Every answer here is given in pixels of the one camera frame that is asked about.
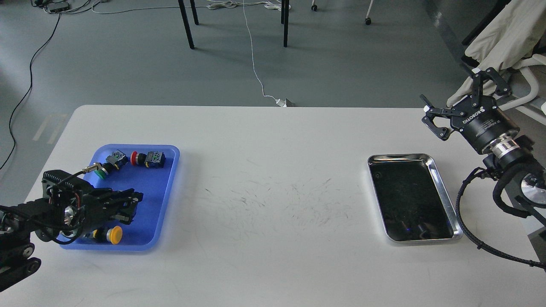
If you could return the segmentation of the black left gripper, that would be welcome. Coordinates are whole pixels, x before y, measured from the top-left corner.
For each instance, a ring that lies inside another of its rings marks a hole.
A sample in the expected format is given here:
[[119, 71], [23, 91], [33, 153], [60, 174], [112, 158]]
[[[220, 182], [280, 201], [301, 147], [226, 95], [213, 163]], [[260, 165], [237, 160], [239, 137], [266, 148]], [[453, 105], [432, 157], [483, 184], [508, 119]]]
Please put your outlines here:
[[73, 204], [65, 208], [64, 221], [72, 227], [79, 223], [82, 235], [110, 221], [130, 225], [143, 198], [144, 194], [135, 190], [93, 191], [82, 195], [80, 208], [76, 207], [76, 200], [73, 199]]

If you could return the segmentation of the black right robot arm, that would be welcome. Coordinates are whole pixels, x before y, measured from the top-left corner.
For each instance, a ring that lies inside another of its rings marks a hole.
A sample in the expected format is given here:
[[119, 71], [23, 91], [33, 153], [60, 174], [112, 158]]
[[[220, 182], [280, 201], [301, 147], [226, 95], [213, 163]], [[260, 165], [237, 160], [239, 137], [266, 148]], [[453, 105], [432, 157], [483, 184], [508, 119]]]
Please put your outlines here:
[[477, 177], [496, 182], [494, 203], [505, 213], [515, 217], [534, 217], [542, 225], [545, 217], [539, 209], [545, 208], [545, 168], [532, 155], [534, 142], [499, 108], [495, 96], [506, 96], [511, 87], [492, 67], [468, 70], [471, 79], [470, 94], [452, 107], [435, 107], [425, 97], [425, 124], [437, 138], [445, 141], [452, 132], [458, 132], [479, 155], [484, 155], [483, 168], [474, 169], [456, 197], [455, 212], [464, 234], [494, 256], [544, 269], [544, 262], [525, 260], [501, 252], [476, 237], [463, 222], [460, 200], [466, 187]]

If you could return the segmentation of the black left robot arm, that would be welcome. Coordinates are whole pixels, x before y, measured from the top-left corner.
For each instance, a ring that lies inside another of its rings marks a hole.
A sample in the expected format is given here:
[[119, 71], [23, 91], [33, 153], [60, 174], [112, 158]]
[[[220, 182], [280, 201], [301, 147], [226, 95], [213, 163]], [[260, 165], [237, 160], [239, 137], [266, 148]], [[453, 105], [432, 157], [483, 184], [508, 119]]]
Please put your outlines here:
[[43, 174], [43, 196], [17, 206], [1, 206], [1, 278], [4, 291], [39, 270], [41, 260], [33, 257], [35, 233], [42, 241], [68, 245], [80, 237], [117, 244], [122, 237], [119, 226], [133, 222], [143, 194], [130, 188], [115, 191], [98, 188], [80, 175], [98, 170], [100, 163], [70, 174], [50, 170]]

